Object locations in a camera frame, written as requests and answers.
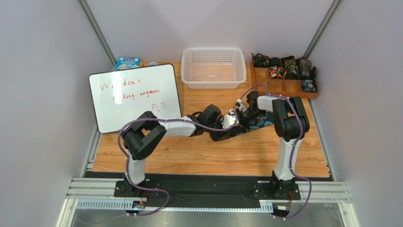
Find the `white wall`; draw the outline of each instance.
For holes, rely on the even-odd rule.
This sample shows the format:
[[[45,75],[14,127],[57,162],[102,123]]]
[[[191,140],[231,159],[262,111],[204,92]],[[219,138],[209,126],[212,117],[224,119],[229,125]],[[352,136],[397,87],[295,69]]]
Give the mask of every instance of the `white wall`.
[[[301,56],[332,0],[88,0],[115,58],[180,61],[189,47]]]
[[[343,1],[311,56],[318,120],[363,227],[403,223],[402,11],[401,0]]]
[[[0,222],[56,224],[95,127],[88,76],[110,70],[75,0],[0,2]]]

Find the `perforated basket bottom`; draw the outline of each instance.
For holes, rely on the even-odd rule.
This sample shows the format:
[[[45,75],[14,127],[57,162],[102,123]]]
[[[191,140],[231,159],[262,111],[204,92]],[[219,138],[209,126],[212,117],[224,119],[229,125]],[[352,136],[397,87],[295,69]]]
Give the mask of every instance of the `perforated basket bottom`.
[[[190,81],[235,81],[232,65],[193,65]]]

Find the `whiteboard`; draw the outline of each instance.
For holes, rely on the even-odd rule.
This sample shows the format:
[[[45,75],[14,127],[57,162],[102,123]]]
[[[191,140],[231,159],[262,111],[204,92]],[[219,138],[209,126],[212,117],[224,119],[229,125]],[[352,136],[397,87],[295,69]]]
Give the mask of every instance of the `whiteboard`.
[[[89,83],[100,133],[119,131],[145,111],[181,118],[171,64],[92,74]]]

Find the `wooden tabletop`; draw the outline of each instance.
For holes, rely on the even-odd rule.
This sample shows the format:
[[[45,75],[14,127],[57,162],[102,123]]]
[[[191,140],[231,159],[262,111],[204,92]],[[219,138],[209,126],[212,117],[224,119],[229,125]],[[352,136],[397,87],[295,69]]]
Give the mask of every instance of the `wooden tabletop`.
[[[170,63],[175,68],[182,116],[202,111],[210,104],[216,105],[226,114],[234,109],[237,99],[252,86],[249,63],[246,64],[247,80],[237,89],[189,89],[181,80],[181,64]],[[328,177],[311,110],[308,101],[303,101],[311,127],[298,151],[296,173]],[[207,133],[196,137],[171,137],[163,139],[147,158],[145,171],[170,174],[271,175],[277,163],[278,152],[279,137],[274,126],[219,142],[213,142]],[[93,171],[124,172],[125,160],[124,154],[117,147],[117,133],[103,134]]]

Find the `black whiteboard border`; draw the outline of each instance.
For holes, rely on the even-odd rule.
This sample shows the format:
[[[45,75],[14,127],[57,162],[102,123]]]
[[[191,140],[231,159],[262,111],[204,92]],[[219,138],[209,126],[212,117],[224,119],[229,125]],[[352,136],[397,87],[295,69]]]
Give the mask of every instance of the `black whiteboard border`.
[[[181,112],[181,117],[182,117],[181,100],[179,99],[178,83],[177,83],[177,81],[176,81],[175,67],[173,66],[173,64],[171,64],[171,63],[166,63],[166,64],[161,64],[161,65],[152,65],[152,66],[138,67],[138,68],[126,69],[126,70],[137,70],[137,69],[143,69],[143,68],[149,68],[149,67],[158,67],[158,66],[162,66],[162,65],[171,65],[171,66],[172,66],[172,70],[174,71],[174,79],[175,79],[175,85],[176,85],[176,95],[177,95],[177,97],[178,97],[179,111]],[[98,119],[96,118],[94,98],[93,98],[93,95],[92,95],[91,83],[89,82],[89,78],[90,78],[92,75],[97,75],[97,74],[102,74],[102,73],[109,73],[109,72],[93,73],[93,74],[90,74],[89,77],[88,77],[88,85],[89,85],[89,91],[90,91],[90,93],[91,93],[92,108],[94,109],[94,114],[95,114],[96,130],[97,130],[100,134],[103,134],[103,133],[101,133],[101,132],[99,131]]]

